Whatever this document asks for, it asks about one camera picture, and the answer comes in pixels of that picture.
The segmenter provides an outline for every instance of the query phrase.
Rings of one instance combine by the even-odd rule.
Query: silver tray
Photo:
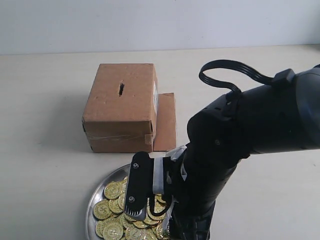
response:
[[[96,235],[97,220],[94,217],[94,205],[104,198],[105,186],[112,181],[118,182],[123,180],[126,176],[129,175],[129,171],[130,164],[118,168],[117,170],[106,176],[106,178],[94,191],[85,214],[85,235],[87,240],[101,240],[101,238]]]

